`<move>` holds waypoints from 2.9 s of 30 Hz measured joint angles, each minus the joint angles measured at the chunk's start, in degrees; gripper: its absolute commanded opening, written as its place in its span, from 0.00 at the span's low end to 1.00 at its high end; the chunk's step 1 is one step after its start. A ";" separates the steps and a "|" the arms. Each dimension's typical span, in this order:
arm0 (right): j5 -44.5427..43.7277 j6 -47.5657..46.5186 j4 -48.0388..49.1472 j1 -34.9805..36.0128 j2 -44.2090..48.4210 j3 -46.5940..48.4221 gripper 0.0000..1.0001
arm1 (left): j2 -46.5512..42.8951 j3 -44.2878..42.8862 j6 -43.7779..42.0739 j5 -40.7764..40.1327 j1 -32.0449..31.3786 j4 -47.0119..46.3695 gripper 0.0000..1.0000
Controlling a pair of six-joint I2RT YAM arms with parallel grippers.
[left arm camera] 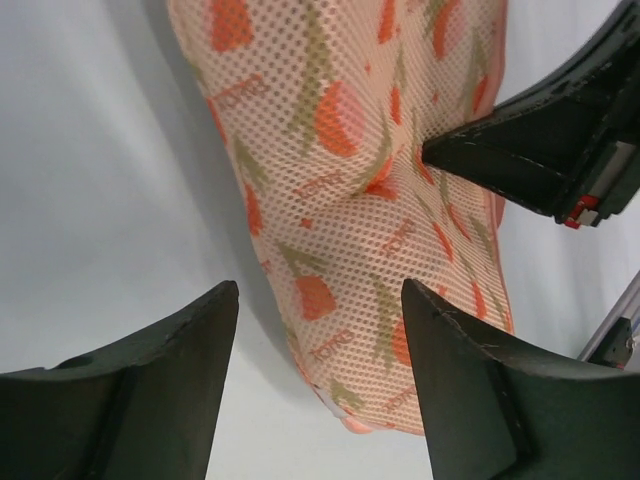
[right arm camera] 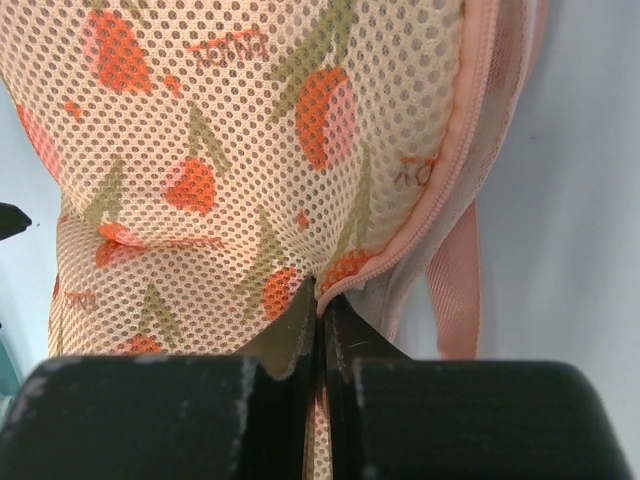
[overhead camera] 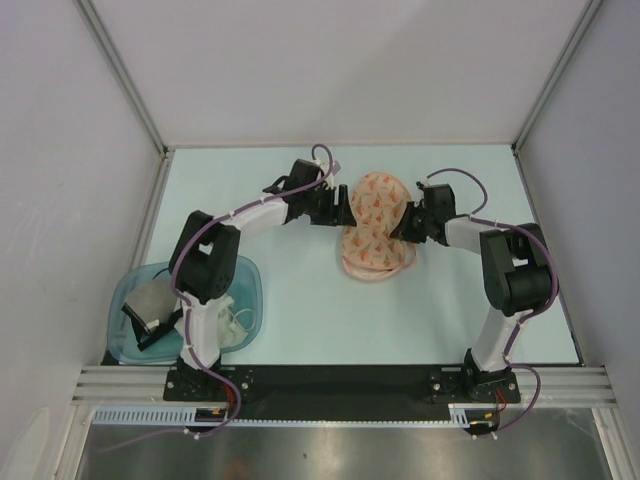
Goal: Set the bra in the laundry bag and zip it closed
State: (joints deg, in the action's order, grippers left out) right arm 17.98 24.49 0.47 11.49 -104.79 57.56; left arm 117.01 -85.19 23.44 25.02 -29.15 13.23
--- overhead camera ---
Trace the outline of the pink mesh laundry bag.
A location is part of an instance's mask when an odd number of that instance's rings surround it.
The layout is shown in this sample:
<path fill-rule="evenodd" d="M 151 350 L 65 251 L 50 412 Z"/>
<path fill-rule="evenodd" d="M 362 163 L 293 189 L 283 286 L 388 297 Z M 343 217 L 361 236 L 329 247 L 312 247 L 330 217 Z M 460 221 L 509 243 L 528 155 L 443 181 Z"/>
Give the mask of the pink mesh laundry bag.
<path fill-rule="evenodd" d="M 359 180 L 350 198 L 356 225 L 344 230 L 341 241 L 348 276 L 385 281 L 415 264 L 416 247 L 391 237 L 411 201 L 406 186 L 389 173 L 370 172 Z"/>

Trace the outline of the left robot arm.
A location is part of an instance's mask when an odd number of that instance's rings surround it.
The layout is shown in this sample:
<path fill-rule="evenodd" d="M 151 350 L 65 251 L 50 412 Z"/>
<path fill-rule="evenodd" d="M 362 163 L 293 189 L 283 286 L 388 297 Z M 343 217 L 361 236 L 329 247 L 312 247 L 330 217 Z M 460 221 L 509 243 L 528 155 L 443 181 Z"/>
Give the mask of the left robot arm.
<path fill-rule="evenodd" d="M 189 214 L 169 261 L 171 289 L 183 313 L 180 360 L 191 370 L 186 387 L 197 398 L 221 387 L 215 365 L 221 357 L 218 318 L 234 279 L 240 243 L 266 230 L 308 216 L 316 226 L 354 227 L 348 187 L 331 184 L 335 164 L 298 159 L 289 174 L 263 194 L 220 216 Z"/>

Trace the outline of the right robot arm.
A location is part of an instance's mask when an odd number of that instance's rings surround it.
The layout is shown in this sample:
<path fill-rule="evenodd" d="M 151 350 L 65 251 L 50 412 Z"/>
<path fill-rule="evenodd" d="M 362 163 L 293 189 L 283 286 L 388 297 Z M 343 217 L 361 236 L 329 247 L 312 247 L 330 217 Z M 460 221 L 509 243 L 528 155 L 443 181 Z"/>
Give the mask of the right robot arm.
<path fill-rule="evenodd" d="M 412 244 L 432 240 L 477 254 L 490 304 L 481 333 L 457 371 L 431 380 L 435 403 L 516 403 L 520 394 L 510 355 L 523 325 L 548 309 L 559 291 L 551 256 L 536 223 L 489 222 L 456 211 L 448 184 L 419 182 L 422 199 L 407 203 L 391 237 Z"/>

